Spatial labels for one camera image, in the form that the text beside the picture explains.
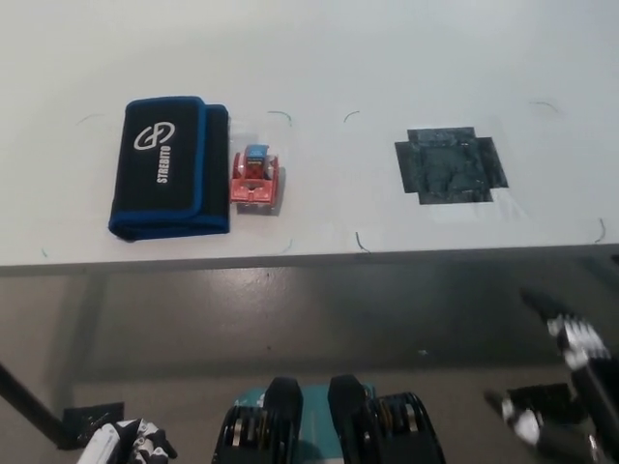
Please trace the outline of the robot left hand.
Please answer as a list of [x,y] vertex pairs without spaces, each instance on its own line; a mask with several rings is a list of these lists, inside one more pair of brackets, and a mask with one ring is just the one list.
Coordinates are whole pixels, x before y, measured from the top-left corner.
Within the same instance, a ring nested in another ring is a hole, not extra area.
[[166,464],[177,457],[163,429],[145,419],[122,420],[97,429],[77,464]]

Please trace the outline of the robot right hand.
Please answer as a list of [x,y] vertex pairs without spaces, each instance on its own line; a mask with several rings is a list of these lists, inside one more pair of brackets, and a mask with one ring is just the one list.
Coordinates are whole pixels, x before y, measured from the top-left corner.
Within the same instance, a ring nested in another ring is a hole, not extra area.
[[545,324],[570,371],[576,399],[594,425],[593,434],[552,420],[540,409],[485,391],[488,406],[528,448],[563,463],[618,461],[618,359],[594,326],[548,294],[522,288],[519,295]]

